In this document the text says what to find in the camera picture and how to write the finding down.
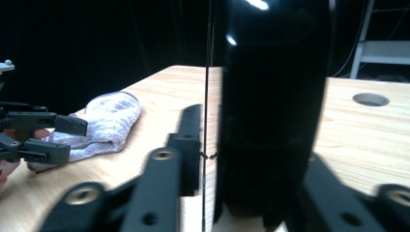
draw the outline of gray towel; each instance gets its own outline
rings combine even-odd
[[[82,119],[88,122],[87,135],[77,136],[53,131],[44,141],[71,145],[70,162],[95,155],[120,152],[130,128],[141,113],[139,101],[127,92],[98,96],[85,107]],[[55,165],[28,162],[32,171],[44,171]]]

